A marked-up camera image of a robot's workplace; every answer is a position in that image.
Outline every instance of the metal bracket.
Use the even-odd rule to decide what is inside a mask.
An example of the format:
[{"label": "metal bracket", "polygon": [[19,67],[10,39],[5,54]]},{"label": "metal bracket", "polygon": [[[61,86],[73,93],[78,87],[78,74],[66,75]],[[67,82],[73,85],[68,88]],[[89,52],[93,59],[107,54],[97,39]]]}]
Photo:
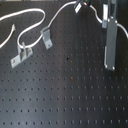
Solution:
[{"label": "metal bracket", "polygon": [[107,25],[107,39],[105,47],[104,65],[108,70],[115,70],[116,38],[117,38],[117,0],[109,0],[109,19]]},{"label": "metal bracket", "polygon": [[53,46],[52,41],[50,39],[50,29],[46,26],[45,28],[43,28],[40,31],[42,37],[43,37],[43,41],[45,44],[46,49],[49,49]]},{"label": "metal bracket", "polygon": [[22,63],[24,60],[26,60],[33,54],[32,48],[27,48],[27,49],[25,48],[24,42],[22,43],[22,46],[23,46],[23,52],[21,52],[21,48],[20,46],[18,46],[17,47],[18,55],[13,59],[11,59],[12,68],[15,68],[16,66],[18,66],[20,63]]}]

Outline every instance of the cable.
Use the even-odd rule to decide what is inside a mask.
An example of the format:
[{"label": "cable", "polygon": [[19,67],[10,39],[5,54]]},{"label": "cable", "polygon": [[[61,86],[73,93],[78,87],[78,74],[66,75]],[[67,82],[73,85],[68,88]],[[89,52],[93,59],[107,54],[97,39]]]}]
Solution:
[{"label": "cable", "polygon": [[126,37],[128,38],[128,32],[127,32],[127,30],[125,29],[125,27],[124,27],[123,25],[119,24],[119,23],[117,23],[117,26],[120,27],[120,28],[124,31]]},{"label": "cable", "polygon": [[9,36],[7,37],[7,39],[2,44],[0,44],[0,48],[2,48],[9,41],[9,39],[11,38],[11,36],[15,30],[16,30],[16,28],[15,28],[15,25],[13,24]]},{"label": "cable", "polygon": [[[12,14],[8,14],[8,15],[5,15],[5,16],[3,16],[3,17],[0,18],[0,21],[2,21],[2,20],[4,20],[4,19],[7,19],[7,18],[10,18],[10,17],[13,17],[13,16],[17,16],[17,15],[20,15],[20,14],[23,14],[23,13],[27,13],[27,12],[41,12],[41,13],[43,13],[44,16],[43,16],[43,18],[42,18],[42,20],[41,20],[40,22],[38,22],[38,23],[36,23],[36,24],[34,24],[34,25],[32,25],[32,26],[26,28],[25,30],[23,30],[23,31],[19,34],[18,39],[17,39],[17,44],[18,44],[18,45],[20,46],[20,48],[22,48],[22,49],[23,49],[23,46],[20,45],[20,43],[19,43],[19,40],[20,40],[21,36],[22,36],[24,33],[26,33],[27,31],[29,31],[29,30],[31,30],[31,29],[33,29],[33,28],[39,26],[39,25],[44,21],[44,19],[45,19],[45,12],[44,12],[42,9],[32,8],[32,9],[26,9],[26,10],[22,10],[22,11],[19,11],[19,12],[12,13]],[[30,48],[30,47],[35,46],[35,45],[39,42],[40,39],[41,39],[41,36],[40,36],[34,43],[25,46],[25,48]]]},{"label": "cable", "polygon": [[48,25],[48,28],[50,28],[52,22],[55,20],[55,18],[57,17],[57,15],[60,13],[60,11],[61,11],[62,9],[64,9],[64,8],[67,7],[68,5],[72,5],[72,4],[75,4],[75,3],[76,3],[76,1],[72,1],[72,2],[68,2],[68,3],[64,4],[64,5],[57,11],[57,13],[54,15],[54,17],[52,18],[52,20],[50,21],[50,23],[49,23],[49,25]]},{"label": "cable", "polygon": [[94,10],[96,19],[99,21],[99,23],[102,24],[102,20],[97,15],[97,10],[92,5],[90,5],[90,7]]}]

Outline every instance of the white cable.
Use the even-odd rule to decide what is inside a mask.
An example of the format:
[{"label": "white cable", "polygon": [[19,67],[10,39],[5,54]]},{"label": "white cable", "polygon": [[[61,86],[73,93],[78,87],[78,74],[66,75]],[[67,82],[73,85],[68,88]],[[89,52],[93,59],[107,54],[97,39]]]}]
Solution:
[{"label": "white cable", "polygon": [[15,28],[15,25],[13,24],[9,36],[7,37],[7,39],[2,44],[0,44],[0,48],[2,48],[9,41],[9,39],[11,38],[11,36],[15,30],[16,30],[16,28]]},{"label": "white cable", "polygon": [[[13,16],[17,16],[17,15],[20,15],[20,14],[23,14],[23,13],[26,13],[26,12],[41,12],[41,13],[43,13],[44,16],[43,16],[43,18],[42,18],[42,20],[41,20],[40,22],[38,22],[38,23],[36,23],[36,24],[34,24],[34,25],[32,25],[32,26],[26,28],[25,30],[23,30],[23,31],[19,34],[18,39],[17,39],[17,44],[20,46],[20,48],[23,48],[23,46],[20,45],[20,43],[19,43],[19,40],[20,40],[21,36],[22,36],[24,33],[26,33],[27,31],[29,31],[29,30],[31,30],[31,29],[33,29],[33,28],[39,26],[39,25],[44,21],[44,19],[45,19],[45,12],[44,12],[42,9],[32,8],[32,9],[26,9],[26,10],[22,10],[22,11],[19,11],[19,12],[15,12],[15,13],[12,13],[12,14],[9,14],[9,15],[5,15],[5,16],[3,16],[3,17],[0,18],[0,21],[2,21],[2,20],[4,20],[4,19],[7,19],[7,18],[10,18],[10,17],[13,17]],[[34,43],[25,46],[25,48],[30,48],[30,47],[35,46],[35,45],[39,42],[40,39],[41,39],[41,36],[40,36]]]},{"label": "white cable", "polygon": [[94,10],[96,19],[102,24],[102,20],[98,17],[96,9],[92,5],[90,7]]},{"label": "white cable", "polygon": [[125,27],[124,27],[123,25],[119,24],[119,23],[117,23],[117,26],[120,27],[120,28],[124,31],[126,37],[128,38],[128,32],[127,32],[127,30],[125,29]]},{"label": "white cable", "polygon": [[76,3],[76,1],[72,1],[72,2],[68,2],[68,3],[64,4],[64,5],[57,11],[57,13],[54,15],[54,17],[52,18],[52,20],[50,21],[50,23],[49,23],[49,25],[48,25],[48,28],[50,28],[52,22],[54,21],[54,19],[57,17],[57,15],[59,14],[59,12],[60,12],[63,8],[65,8],[65,7],[68,6],[68,5],[75,4],[75,3]]}]

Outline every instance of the black metal surface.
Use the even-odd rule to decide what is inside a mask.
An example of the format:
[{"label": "black metal surface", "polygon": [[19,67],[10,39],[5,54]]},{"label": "black metal surface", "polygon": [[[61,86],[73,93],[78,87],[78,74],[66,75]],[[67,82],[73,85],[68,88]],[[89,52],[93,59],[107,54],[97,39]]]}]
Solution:
[{"label": "black metal surface", "polygon": [[[30,44],[63,4],[1,3],[0,16],[31,7],[45,10],[45,22],[21,39]],[[93,5],[102,17],[100,2]],[[127,17],[128,11],[120,11],[119,22],[126,28]],[[54,46],[46,50],[41,40],[34,55],[12,70],[19,33],[41,18],[28,13],[0,22],[0,42],[13,23],[17,29],[0,50],[0,128],[127,128],[128,42],[123,31],[118,30],[116,71],[107,71],[105,37],[93,10],[83,7],[76,15],[73,6],[67,7],[51,26]]]}]

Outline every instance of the wire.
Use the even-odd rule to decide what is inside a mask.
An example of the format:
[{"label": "wire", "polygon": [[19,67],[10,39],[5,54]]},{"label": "wire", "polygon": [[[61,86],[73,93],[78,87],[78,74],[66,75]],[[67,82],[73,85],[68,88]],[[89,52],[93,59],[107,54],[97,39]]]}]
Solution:
[{"label": "wire", "polygon": [[[18,44],[18,45],[20,46],[20,48],[22,48],[22,49],[23,49],[23,46],[20,45],[20,43],[19,43],[19,40],[20,40],[21,36],[22,36],[24,33],[26,33],[27,31],[29,31],[29,30],[31,30],[31,29],[33,29],[33,28],[39,26],[39,25],[44,21],[44,19],[45,19],[45,12],[44,12],[42,9],[39,9],[39,8],[32,8],[32,9],[26,9],[26,10],[22,10],[22,11],[19,11],[19,12],[12,13],[12,14],[8,14],[8,15],[5,15],[5,16],[3,16],[3,17],[0,18],[0,21],[2,21],[2,20],[4,20],[4,19],[7,19],[7,18],[10,18],[10,17],[13,17],[13,16],[17,16],[17,15],[20,15],[20,14],[23,14],[23,13],[27,13],[27,12],[41,12],[41,13],[43,13],[44,16],[43,16],[43,18],[42,18],[42,20],[41,20],[40,22],[38,22],[38,23],[36,23],[36,24],[34,24],[34,25],[32,25],[32,26],[26,28],[25,30],[23,30],[23,31],[19,34],[19,36],[18,36],[18,38],[17,38],[17,44]],[[41,39],[41,36],[40,36],[34,43],[25,46],[25,48],[30,48],[30,47],[35,46],[35,45],[40,41],[40,39]]]},{"label": "wire", "polygon": [[55,18],[57,17],[57,15],[60,13],[61,10],[63,10],[65,7],[67,7],[68,5],[72,5],[72,4],[75,4],[76,1],[72,1],[72,2],[68,2],[66,4],[64,4],[58,11],[57,13],[54,15],[54,17],[52,18],[52,20],[50,21],[49,25],[48,25],[48,28],[50,28],[52,22],[55,20]]},{"label": "wire", "polygon": [[99,23],[102,24],[102,20],[97,15],[97,10],[92,5],[90,5],[90,7],[94,10],[96,19],[99,21]]},{"label": "wire", "polygon": [[7,39],[2,44],[0,44],[0,48],[2,48],[9,41],[9,39],[11,38],[11,36],[15,30],[16,30],[16,28],[15,28],[15,25],[13,24],[9,36],[7,37]]},{"label": "wire", "polygon": [[117,26],[120,27],[120,28],[124,31],[126,37],[128,38],[128,32],[127,32],[127,30],[125,29],[125,27],[124,27],[123,25],[119,24],[119,23],[117,23]]}]

